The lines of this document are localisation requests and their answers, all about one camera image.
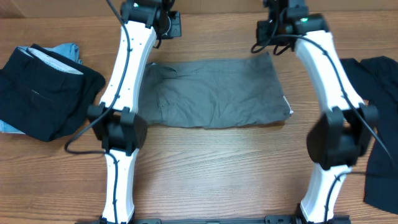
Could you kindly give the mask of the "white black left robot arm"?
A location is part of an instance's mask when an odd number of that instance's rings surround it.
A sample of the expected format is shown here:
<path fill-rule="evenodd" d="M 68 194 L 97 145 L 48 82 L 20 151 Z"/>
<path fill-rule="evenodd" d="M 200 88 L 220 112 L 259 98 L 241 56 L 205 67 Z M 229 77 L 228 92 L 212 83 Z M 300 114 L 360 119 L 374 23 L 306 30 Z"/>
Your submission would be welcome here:
<path fill-rule="evenodd" d="M 146 140 L 147 123 L 138 115 L 139 92 L 147 59 L 162 40 L 181 35 L 174 2 L 126 1 L 118 54 L 108 86 L 87 117 L 101 141 L 107 166 L 106 202 L 99 223 L 133 223 L 133 181 L 138 152 Z"/>

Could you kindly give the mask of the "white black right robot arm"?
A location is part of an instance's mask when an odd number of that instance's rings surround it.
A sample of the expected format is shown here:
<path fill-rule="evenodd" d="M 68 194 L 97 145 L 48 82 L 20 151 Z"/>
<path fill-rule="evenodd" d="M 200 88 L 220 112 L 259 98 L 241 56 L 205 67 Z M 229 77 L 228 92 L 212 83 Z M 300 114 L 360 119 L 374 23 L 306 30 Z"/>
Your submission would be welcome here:
<path fill-rule="evenodd" d="M 310 14 L 305 1 L 262 3 L 269 17 L 257 23 L 251 52 L 269 45 L 294 51 L 312 81 L 321 112 L 307 136 L 313 171 L 304 198 L 294 215 L 268 215 L 265 222 L 350 223 L 348 216 L 336 216 L 333 209 L 345 179 L 374 135 L 377 109 L 365 105 L 351 85 L 321 14 Z"/>

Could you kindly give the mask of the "grey shorts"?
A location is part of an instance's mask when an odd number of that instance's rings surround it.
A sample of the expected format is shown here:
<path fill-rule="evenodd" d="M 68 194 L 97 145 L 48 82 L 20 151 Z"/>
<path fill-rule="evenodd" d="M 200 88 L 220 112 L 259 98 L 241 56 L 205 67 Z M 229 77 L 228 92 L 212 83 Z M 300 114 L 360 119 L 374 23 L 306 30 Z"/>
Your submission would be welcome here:
<path fill-rule="evenodd" d="M 271 124 L 293 113 L 268 53 L 145 68 L 139 116 L 178 128 Z"/>

